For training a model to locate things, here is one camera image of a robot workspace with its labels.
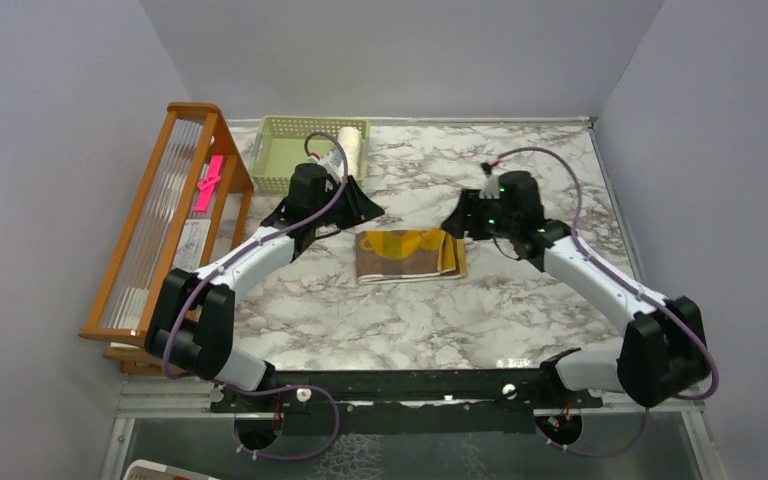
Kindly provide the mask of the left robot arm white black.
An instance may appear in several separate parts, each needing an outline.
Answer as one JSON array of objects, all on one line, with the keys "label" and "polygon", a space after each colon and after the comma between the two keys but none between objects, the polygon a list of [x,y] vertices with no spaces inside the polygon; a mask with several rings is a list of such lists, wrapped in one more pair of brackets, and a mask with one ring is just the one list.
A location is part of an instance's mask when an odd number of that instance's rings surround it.
[{"label": "left robot arm white black", "polygon": [[236,388],[245,407],[258,411],[273,401],[274,366],[238,346],[233,334],[236,304],[273,272],[290,265],[317,238],[321,227],[339,231],[382,216],[384,210],[353,176],[337,179],[327,168],[295,168],[287,195],[244,243],[219,260],[165,277],[144,340],[165,375],[180,374]]}]

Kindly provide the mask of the green plastic basket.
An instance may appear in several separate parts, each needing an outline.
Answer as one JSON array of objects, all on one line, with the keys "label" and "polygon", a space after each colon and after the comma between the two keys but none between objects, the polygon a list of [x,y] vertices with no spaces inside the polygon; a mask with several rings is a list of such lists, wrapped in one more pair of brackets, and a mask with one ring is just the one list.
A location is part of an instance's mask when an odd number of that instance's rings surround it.
[{"label": "green plastic basket", "polygon": [[360,155],[362,185],[367,173],[367,150],[370,137],[370,121],[357,117],[305,117],[271,115],[261,120],[260,130],[252,148],[253,159],[249,173],[265,194],[285,195],[295,167],[307,159],[304,140],[312,131],[326,132],[337,137],[345,126],[362,131],[363,145]]}]

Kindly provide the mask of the yellow towel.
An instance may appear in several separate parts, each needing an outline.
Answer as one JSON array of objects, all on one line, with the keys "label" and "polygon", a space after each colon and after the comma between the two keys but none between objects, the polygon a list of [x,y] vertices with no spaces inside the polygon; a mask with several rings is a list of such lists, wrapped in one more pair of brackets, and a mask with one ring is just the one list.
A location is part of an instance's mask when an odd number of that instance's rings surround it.
[{"label": "yellow towel", "polygon": [[440,228],[369,230],[356,235],[359,284],[458,279],[468,275],[464,241]]}]

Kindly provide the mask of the white towel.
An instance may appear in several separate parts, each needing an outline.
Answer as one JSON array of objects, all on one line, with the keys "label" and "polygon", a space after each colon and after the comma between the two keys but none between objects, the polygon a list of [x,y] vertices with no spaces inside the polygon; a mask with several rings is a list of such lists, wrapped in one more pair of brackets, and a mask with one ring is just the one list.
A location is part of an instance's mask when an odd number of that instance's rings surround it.
[{"label": "white towel", "polygon": [[358,180],[360,178],[360,155],[363,145],[362,131],[351,126],[342,127],[338,131],[337,141],[346,154],[349,174]]}]

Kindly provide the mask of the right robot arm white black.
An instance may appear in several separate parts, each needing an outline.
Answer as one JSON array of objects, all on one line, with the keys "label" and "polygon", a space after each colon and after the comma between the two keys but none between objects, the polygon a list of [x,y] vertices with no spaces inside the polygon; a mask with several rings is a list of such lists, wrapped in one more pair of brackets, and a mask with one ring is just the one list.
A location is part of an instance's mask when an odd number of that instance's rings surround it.
[{"label": "right robot arm white black", "polygon": [[545,373],[536,384],[545,404],[560,407],[577,391],[602,390],[654,407],[713,376],[696,303],[633,284],[570,226],[547,218],[529,172],[503,173],[482,190],[462,190],[441,227],[458,239],[509,241],[518,259],[572,288],[620,331],[614,346],[572,349],[542,362]]}]

